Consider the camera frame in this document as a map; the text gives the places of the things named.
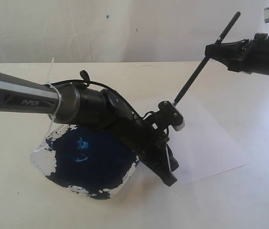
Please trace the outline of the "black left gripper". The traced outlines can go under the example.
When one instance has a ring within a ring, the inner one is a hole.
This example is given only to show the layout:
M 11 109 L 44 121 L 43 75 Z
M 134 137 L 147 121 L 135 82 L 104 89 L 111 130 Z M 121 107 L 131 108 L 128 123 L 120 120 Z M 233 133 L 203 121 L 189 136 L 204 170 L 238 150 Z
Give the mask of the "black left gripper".
M 112 124 L 112 135 L 131 149 L 165 185 L 177 182 L 173 172 L 179 168 L 179 163 L 167 145 L 168 134 L 160 126 L 154 129 L 147 120 L 122 117 Z

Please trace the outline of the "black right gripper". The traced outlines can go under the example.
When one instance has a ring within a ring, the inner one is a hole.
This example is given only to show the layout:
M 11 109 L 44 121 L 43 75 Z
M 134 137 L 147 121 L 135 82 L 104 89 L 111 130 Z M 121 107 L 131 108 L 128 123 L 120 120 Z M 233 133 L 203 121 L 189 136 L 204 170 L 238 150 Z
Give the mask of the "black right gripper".
M 266 33 L 256 33 L 246 47 L 243 58 L 235 58 L 244 46 L 244 40 L 237 42 L 210 44 L 205 48 L 205 56 L 217 57 L 228 71 L 269 75 L 269 39 Z

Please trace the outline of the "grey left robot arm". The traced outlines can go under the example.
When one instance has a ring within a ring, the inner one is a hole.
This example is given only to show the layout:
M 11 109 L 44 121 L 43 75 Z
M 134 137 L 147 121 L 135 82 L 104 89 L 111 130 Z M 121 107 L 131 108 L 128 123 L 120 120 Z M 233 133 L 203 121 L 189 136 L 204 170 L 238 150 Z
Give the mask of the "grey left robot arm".
M 0 73 L 0 112 L 37 113 L 54 117 L 58 124 L 80 125 L 104 130 L 135 152 L 139 159 L 164 184 L 173 185 L 173 172 L 179 164 L 169 148 L 167 129 L 184 127 L 184 118 L 169 101 L 146 118 L 114 89 L 102 85 L 90 89 L 93 82 L 86 71 L 79 80 L 38 84 Z

